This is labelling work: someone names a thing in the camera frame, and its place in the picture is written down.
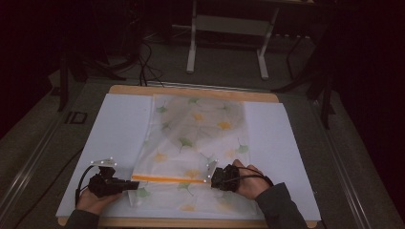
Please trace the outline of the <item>person's right hand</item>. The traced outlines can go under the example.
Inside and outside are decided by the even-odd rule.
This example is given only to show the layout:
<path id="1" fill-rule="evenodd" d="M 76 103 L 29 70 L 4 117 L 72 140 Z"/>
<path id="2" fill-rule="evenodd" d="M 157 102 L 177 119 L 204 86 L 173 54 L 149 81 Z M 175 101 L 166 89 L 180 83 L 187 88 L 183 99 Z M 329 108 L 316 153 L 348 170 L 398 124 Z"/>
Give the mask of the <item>person's right hand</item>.
<path id="1" fill-rule="evenodd" d="M 239 159 L 235 159 L 233 165 L 239 169 L 242 178 L 239 188 L 236 191 L 237 194 L 247 199 L 255 199 L 271 187 L 271 185 L 263 179 L 264 174 L 254 165 L 249 164 L 244 166 Z"/>

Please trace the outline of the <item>person's left hand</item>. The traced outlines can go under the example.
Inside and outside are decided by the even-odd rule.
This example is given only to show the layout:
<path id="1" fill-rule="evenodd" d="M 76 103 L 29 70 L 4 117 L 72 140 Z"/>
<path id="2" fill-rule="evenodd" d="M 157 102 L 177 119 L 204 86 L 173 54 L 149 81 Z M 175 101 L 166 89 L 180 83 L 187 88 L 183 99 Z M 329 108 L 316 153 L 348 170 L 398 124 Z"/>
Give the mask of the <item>person's left hand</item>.
<path id="1" fill-rule="evenodd" d="M 77 205 L 75 208 L 77 210 L 86 211 L 95 215 L 100 216 L 101 213 L 110 204 L 120 199 L 122 193 L 115 195 L 98 198 L 94 193 L 92 193 L 88 188 L 86 188 L 79 197 Z"/>

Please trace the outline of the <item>black stand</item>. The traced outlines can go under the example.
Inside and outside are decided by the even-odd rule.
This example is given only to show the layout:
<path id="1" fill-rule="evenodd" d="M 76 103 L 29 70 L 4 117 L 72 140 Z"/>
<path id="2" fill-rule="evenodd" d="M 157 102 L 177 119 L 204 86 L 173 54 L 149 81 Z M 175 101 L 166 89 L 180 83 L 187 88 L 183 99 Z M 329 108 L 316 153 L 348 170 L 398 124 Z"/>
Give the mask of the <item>black stand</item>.
<path id="1" fill-rule="evenodd" d="M 83 63 L 88 64 L 90 67 L 96 69 L 98 72 L 106 75 L 108 78 L 114 80 L 124 80 L 124 77 L 118 76 L 96 63 L 95 60 L 86 56 L 83 52 L 75 51 L 70 42 L 62 39 L 61 54 L 60 54 L 60 82 L 59 82 L 59 107 L 58 111 L 62 112 L 69 101 L 69 72 L 75 75 L 76 80 L 83 82 L 87 79 L 87 73 L 83 68 Z"/>
<path id="2" fill-rule="evenodd" d="M 303 84 L 309 83 L 306 97 L 310 100 L 321 98 L 320 119 L 325 129 L 330 128 L 329 115 L 331 113 L 330 99 L 331 86 L 333 80 L 332 67 L 327 66 L 326 57 L 322 57 L 323 51 L 328 47 L 328 34 L 325 31 L 319 35 L 314 42 L 315 48 L 309 56 L 302 71 L 296 77 L 292 77 L 292 82 L 286 86 L 272 89 L 274 93 L 286 93 Z"/>

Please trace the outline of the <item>black floor socket box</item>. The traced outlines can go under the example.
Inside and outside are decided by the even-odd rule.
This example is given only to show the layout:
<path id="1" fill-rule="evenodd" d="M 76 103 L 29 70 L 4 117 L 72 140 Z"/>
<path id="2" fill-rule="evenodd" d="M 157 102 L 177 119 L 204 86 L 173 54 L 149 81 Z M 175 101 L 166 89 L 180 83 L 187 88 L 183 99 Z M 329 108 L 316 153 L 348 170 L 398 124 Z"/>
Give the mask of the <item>black floor socket box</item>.
<path id="1" fill-rule="evenodd" d="M 82 112 L 69 112 L 65 119 L 65 124 L 84 124 L 88 114 Z"/>

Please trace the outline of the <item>white metal table frame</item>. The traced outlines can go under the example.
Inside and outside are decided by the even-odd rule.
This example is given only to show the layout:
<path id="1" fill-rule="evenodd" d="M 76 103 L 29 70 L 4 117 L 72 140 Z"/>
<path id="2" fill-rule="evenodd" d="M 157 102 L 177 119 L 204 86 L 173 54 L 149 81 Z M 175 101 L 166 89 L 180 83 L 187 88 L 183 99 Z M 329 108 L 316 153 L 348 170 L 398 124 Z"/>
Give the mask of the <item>white metal table frame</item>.
<path id="1" fill-rule="evenodd" d="M 193 0 L 192 16 L 191 16 L 191 38 L 190 38 L 189 53 L 187 57 L 186 72 L 193 73 L 195 70 L 197 31 L 214 31 L 214 32 L 234 33 L 243 35 L 256 35 L 262 36 L 264 38 L 262 46 L 256 51 L 260 75 L 263 80 L 269 80 L 265 53 L 280 8 L 276 7 L 272 10 L 269 21 L 260 21 L 260 20 L 198 14 L 197 7 L 198 7 L 197 0 Z"/>

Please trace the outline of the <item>white table mat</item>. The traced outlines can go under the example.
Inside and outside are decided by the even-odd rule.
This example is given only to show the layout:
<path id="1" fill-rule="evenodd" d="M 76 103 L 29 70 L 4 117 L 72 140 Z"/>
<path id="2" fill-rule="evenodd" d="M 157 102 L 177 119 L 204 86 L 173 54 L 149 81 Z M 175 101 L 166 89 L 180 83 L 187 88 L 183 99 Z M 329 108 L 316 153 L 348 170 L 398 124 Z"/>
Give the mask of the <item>white table mat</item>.
<path id="1" fill-rule="evenodd" d="M 141 141 L 146 135 L 152 97 L 149 95 L 107 94 L 96 117 L 95 124 L 84 146 L 75 171 L 56 211 L 63 224 L 74 210 L 75 189 L 82 173 L 93 160 L 112 157 L 117 162 L 117 175 L 130 176 L 139 155 Z M 275 183 L 284 182 L 298 210 L 312 226 L 321 220 L 285 106 L 277 102 L 248 101 L 247 131 L 252 137 L 250 163 L 258 167 Z M 242 217 L 214 213 L 192 213 L 181 210 L 149 210 L 132 208 L 127 196 L 105 210 L 103 218 L 188 220 L 192 227 L 197 221 L 250 220 L 262 223 L 261 215 Z"/>

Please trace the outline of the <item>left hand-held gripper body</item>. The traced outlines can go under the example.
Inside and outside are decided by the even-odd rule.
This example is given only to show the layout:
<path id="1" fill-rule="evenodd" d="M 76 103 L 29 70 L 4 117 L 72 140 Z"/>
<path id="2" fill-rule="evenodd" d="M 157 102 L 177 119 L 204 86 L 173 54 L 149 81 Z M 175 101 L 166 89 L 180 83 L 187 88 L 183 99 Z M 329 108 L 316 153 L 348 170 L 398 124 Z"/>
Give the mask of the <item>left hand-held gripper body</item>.
<path id="1" fill-rule="evenodd" d="M 103 198 L 127 190 L 128 182 L 114 177 L 117 163 L 111 158 L 90 162 L 91 166 L 97 166 L 99 172 L 90 178 L 88 189 L 98 198 Z"/>

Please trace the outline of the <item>wooden table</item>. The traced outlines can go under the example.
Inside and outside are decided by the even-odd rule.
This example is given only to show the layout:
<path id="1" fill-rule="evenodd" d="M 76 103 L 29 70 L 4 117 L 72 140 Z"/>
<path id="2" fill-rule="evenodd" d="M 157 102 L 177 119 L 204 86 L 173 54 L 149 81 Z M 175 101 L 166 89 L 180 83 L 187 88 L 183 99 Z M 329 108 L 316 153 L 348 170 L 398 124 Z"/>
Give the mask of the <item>wooden table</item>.
<path id="1" fill-rule="evenodd" d="M 208 97 L 222 100 L 232 100 L 240 101 L 244 104 L 246 108 L 246 103 L 248 101 L 258 101 L 258 102 L 277 102 L 280 103 L 277 96 L 274 94 L 258 94 L 258 93 L 244 93 L 244 92 L 227 92 L 227 91 L 212 91 L 212 90 L 197 90 L 197 89 L 175 89 L 175 88 L 153 88 L 153 87 L 137 87 L 137 86 L 123 86 L 116 85 L 110 89 L 107 94 L 130 94 L 130 95 L 149 95 L 152 97 L 155 94 L 169 94 L 169 95 L 180 95 L 180 96 L 196 96 L 196 97 Z M 150 118 L 150 114 L 147 116 L 146 121 L 147 128 Z M 247 114 L 245 111 L 246 127 L 247 124 Z M 252 156 L 252 137 L 248 134 L 249 138 L 249 152 L 250 157 Z M 144 139 L 141 141 L 140 149 L 143 145 Z M 130 176 L 122 179 L 132 179 L 132 174 L 135 166 L 132 168 Z M 86 170 L 82 173 L 79 183 L 87 183 L 88 179 L 92 177 L 97 171 L 96 166 L 89 165 Z M 124 193 L 123 196 L 129 197 L 129 192 Z M 198 220 L 197 225 L 192 227 L 188 220 L 151 220 L 151 219 L 110 219 L 105 220 L 103 215 L 100 218 L 99 224 L 102 227 L 187 227 L 187 228 L 263 228 L 266 223 L 265 220 L 260 223 L 253 220 L 244 222 L 241 220 L 236 220 L 234 222 L 230 221 L 216 221 L 216 220 Z"/>

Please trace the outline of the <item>floral patterned cloth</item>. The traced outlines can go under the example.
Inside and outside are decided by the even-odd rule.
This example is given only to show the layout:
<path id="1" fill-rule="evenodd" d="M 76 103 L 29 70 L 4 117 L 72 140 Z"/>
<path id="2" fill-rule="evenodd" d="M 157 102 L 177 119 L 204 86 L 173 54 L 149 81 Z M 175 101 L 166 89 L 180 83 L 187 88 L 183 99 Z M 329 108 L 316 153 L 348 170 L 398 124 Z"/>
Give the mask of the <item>floral patterned cloth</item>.
<path id="1" fill-rule="evenodd" d="M 155 94 L 129 193 L 140 210 L 255 216 L 256 203 L 211 186 L 208 165 L 250 162 L 245 106 L 240 101 Z"/>

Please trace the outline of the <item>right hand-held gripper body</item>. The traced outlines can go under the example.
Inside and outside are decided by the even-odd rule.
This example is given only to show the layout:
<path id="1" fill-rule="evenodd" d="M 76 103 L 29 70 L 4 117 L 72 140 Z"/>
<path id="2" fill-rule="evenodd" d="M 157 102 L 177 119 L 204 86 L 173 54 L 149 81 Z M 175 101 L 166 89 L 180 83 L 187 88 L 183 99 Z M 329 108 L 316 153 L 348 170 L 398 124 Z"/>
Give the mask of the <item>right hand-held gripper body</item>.
<path id="1" fill-rule="evenodd" d="M 221 191 L 236 192 L 239 188 L 239 169 L 228 164 L 224 168 L 218 167 L 218 160 L 214 160 L 206 165 L 206 179 L 205 182 L 209 182 L 211 186 L 212 179 L 219 179 L 221 181 Z"/>

